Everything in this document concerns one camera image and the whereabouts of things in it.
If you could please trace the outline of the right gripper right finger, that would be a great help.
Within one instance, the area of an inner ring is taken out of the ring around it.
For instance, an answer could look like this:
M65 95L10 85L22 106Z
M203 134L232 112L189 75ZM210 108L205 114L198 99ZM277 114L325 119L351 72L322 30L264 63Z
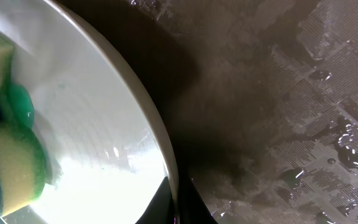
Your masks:
M218 224L187 174L179 180L178 211L181 224Z

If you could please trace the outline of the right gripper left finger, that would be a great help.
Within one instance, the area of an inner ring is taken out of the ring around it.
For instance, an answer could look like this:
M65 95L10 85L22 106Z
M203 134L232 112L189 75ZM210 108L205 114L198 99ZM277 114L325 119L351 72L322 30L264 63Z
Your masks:
M168 177L158 187L143 215L135 224L175 224L175 211Z

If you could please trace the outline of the light blue plate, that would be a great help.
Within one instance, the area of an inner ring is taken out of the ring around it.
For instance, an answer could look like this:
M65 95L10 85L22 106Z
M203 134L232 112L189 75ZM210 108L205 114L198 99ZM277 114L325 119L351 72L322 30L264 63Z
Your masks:
M15 46L12 76L29 92L49 158L38 201L2 223L136 223L178 171L149 94L121 54L54 1L0 1L0 33Z

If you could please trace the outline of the green yellow sponge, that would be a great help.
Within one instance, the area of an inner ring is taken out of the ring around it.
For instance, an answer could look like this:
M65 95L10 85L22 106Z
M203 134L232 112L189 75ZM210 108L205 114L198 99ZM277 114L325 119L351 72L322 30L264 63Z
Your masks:
M0 217L38 199L46 176L44 151L32 130L32 100L11 78L14 50L0 36Z

